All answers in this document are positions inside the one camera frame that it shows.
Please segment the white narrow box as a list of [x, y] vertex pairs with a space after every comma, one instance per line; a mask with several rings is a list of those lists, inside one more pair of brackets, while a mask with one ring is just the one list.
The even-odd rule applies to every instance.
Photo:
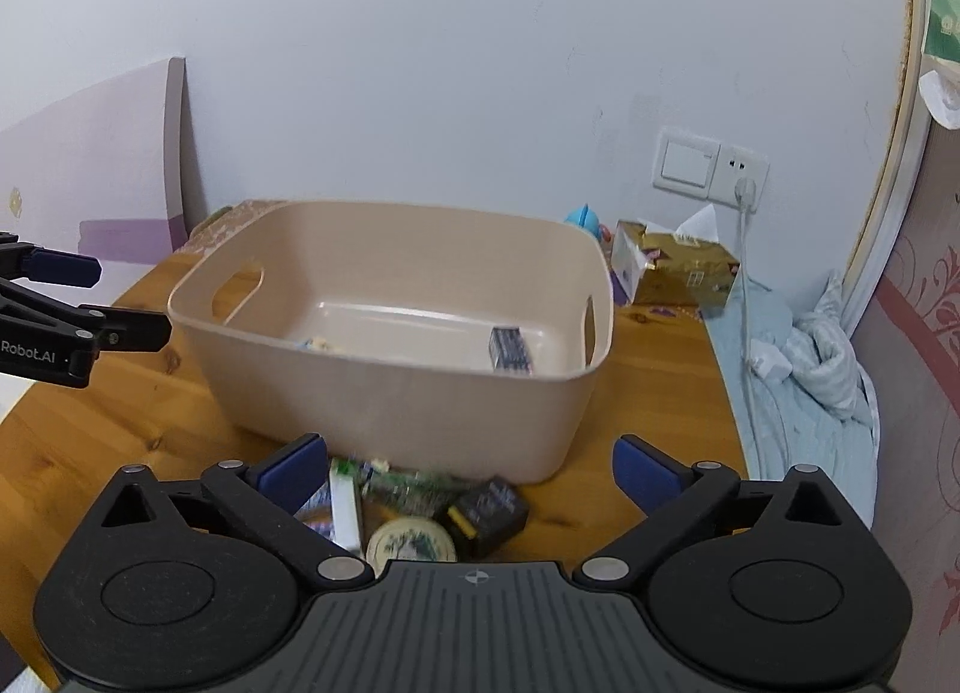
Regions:
[[363, 508], [355, 476], [342, 461], [329, 467], [329, 496], [331, 497], [332, 539], [343, 550], [363, 553]]

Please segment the pink purple board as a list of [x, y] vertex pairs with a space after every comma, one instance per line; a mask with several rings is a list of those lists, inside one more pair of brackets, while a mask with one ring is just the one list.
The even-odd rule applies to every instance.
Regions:
[[103, 267], [93, 289], [38, 292], [109, 305], [185, 243], [184, 76], [181, 58], [161, 59], [3, 129], [3, 230]]

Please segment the white wall switch socket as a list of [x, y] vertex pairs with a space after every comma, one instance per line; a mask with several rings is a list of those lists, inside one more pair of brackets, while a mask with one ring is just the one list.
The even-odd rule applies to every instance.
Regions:
[[769, 171], [768, 158], [754, 150], [664, 127], [652, 163], [652, 186], [731, 207], [739, 205], [740, 189], [752, 191], [750, 211], [755, 212]]

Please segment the black cube box yellow label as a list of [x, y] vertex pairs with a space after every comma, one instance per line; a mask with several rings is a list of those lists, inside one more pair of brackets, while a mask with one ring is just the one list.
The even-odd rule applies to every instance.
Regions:
[[454, 544], [461, 562], [478, 562], [523, 532], [529, 505], [523, 495], [501, 477], [469, 488], [433, 514]]

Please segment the light blue quilt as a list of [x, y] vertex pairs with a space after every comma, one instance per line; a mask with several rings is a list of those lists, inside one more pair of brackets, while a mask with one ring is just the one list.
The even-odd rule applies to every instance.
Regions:
[[811, 464], [874, 522], [880, 418], [874, 384], [841, 327], [841, 280], [796, 314], [757, 282], [734, 285], [704, 315], [739, 432], [748, 477], [779, 480]]

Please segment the dark long box in bin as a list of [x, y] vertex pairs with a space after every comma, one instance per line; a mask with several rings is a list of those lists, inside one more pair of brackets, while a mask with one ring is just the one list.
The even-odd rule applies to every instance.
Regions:
[[523, 331], [509, 326], [494, 326], [488, 341], [491, 366], [496, 371], [508, 373], [532, 373], [532, 356], [527, 348]]

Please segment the gold tissue box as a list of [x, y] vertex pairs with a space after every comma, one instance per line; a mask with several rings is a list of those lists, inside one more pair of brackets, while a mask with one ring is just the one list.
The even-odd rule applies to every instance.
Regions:
[[623, 303], [724, 308], [740, 261], [719, 241], [713, 205], [677, 228], [620, 220], [610, 269]]

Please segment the bed headboard cream frame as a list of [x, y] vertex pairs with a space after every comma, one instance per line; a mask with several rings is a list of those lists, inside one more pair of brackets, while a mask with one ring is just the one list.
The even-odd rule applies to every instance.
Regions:
[[913, 597], [898, 691], [958, 686], [958, 64], [907, 0], [900, 100], [848, 280], [880, 420], [874, 532]]

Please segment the round tin with painting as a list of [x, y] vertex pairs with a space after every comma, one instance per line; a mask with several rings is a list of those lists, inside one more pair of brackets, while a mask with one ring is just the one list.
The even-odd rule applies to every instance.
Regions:
[[366, 560], [381, 571], [392, 560], [454, 563], [454, 542], [438, 524], [426, 517], [397, 517], [379, 526], [366, 547]]

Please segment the beige plastic storage bin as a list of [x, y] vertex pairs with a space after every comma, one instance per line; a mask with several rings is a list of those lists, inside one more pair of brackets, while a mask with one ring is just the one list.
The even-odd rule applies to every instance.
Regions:
[[[338, 456], [537, 484], [612, 347], [597, 239], [429, 205], [290, 202], [210, 251], [167, 303], [229, 422]], [[494, 326], [532, 373], [496, 371]]]

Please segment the green tissue pack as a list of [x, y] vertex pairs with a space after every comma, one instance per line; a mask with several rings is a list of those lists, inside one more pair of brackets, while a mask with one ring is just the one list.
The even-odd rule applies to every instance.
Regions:
[[958, 129], [958, 0], [929, 0], [919, 93], [931, 118]]

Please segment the seed bag green tie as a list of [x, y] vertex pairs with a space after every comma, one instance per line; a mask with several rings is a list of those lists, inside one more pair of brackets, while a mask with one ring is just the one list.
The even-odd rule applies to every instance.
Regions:
[[478, 485], [448, 473], [394, 469], [387, 461], [334, 457], [331, 469], [350, 477], [364, 500], [404, 516], [434, 516]]

